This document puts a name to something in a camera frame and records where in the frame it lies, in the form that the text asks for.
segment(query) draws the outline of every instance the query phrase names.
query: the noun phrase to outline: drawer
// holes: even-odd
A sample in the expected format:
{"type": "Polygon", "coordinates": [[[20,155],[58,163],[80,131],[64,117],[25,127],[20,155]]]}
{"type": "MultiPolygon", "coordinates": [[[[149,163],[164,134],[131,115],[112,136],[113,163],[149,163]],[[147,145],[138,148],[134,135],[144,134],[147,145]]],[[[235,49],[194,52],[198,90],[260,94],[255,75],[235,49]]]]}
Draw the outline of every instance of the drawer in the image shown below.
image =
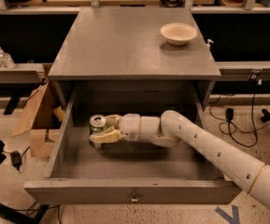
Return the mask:
{"type": "Polygon", "coordinates": [[[193,81],[75,82],[46,177],[24,188],[41,204],[229,203],[240,188],[184,142],[90,146],[93,114],[160,116],[173,109],[197,121],[197,102],[193,81]]]}

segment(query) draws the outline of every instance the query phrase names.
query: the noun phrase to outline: concrete floor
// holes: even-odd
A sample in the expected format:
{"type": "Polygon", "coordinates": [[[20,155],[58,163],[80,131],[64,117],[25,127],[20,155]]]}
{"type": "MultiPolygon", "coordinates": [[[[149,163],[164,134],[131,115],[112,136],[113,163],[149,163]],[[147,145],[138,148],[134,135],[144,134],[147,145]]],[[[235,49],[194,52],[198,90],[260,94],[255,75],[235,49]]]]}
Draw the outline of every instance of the concrete floor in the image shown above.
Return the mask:
{"type": "MultiPolygon", "coordinates": [[[[221,96],[218,102],[212,104],[212,113],[224,119],[226,107],[234,109],[234,123],[241,130],[249,130],[251,125],[250,110],[251,96],[221,96]]],[[[29,146],[29,133],[17,137],[10,137],[11,131],[16,125],[22,112],[22,105],[15,109],[14,113],[4,116],[3,112],[8,99],[0,99],[0,139],[5,143],[5,152],[18,150],[21,154],[29,146]]],[[[260,117],[261,110],[266,108],[270,112],[270,95],[257,95],[254,106],[254,120],[256,128],[263,126],[260,117]]],[[[206,109],[204,119],[206,129],[229,142],[235,147],[241,148],[248,154],[270,164],[270,125],[258,131],[259,142],[255,147],[246,148],[236,144],[229,135],[221,133],[219,124],[221,120],[209,115],[209,107],[206,109]]],[[[251,144],[254,142],[252,134],[236,133],[235,137],[241,142],[251,144]]],[[[34,203],[34,199],[23,189],[23,184],[28,180],[39,180],[44,176],[49,159],[31,158],[28,151],[22,160],[21,171],[18,172],[12,165],[9,154],[0,165],[0,202],[17,209],[27,209],[34,203]]],[[[241,192],[230,204],[219,205],[219,208],[233,216],[233,206],[238,207],[239,222],[237,223],[269,223],[270,210],[253,200],[246,193],[241,192]]],[[[216,212],[216,205],[180,205],[180,204],[95,204],[95,205],[65,205],[61,206],[62,223],[229,223],[216,212]]],[[[0,224],[11,223],[0,218],[0,224]]],[[[43,217],[42,224],[56,224],[58,215],[56,209],[50,209],[43,217]]]]}

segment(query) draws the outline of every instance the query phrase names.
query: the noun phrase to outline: white bowl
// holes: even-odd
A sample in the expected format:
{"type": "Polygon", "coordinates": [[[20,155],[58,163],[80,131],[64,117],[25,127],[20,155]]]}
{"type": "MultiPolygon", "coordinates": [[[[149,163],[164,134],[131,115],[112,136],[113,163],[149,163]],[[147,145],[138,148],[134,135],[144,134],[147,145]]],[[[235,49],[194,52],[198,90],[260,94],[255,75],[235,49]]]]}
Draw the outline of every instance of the white bowl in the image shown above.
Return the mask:
{"type": "Polygon", "coordinates": [[[162,35],[175,46],[182,46],[197,37],[197,30],[185,23],[169,23],[161,28],[162,35]]]}

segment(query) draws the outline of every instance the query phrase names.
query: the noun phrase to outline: gray table surface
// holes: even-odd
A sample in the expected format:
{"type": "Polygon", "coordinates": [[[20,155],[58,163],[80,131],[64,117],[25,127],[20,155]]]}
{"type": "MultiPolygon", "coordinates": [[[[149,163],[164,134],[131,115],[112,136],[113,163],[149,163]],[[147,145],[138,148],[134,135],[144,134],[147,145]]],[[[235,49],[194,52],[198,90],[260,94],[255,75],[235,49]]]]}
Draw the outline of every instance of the gray table surface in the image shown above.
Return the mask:
{"type": "Polygon", "coordinates": [[[185,8],[83,8],[50,70],[55,80],[197,79],[220,76],[191,12],[185,8]],[[163,25],[183,22],[198,36],[176,47],[163,25]]]}

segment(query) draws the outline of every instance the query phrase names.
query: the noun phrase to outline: blue tape mark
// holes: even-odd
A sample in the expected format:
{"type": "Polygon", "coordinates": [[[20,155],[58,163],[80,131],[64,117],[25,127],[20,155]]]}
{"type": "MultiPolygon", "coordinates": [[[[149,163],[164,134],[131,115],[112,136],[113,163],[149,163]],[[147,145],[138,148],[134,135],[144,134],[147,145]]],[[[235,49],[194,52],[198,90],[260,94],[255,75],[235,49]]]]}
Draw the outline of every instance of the blue tape mark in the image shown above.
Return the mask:
{"type": "Polygon", "coordinates": [[[237,206],[235,206],[235,205],[232,206],[233,217],[230,217],[228,214],[226,214],[219,207],[217,207],[215,211],[221,217],[223,217],[226,221],[228,221],[230,224],[239,224],[239,213],[238,213],[238,207],[237,206]]]}

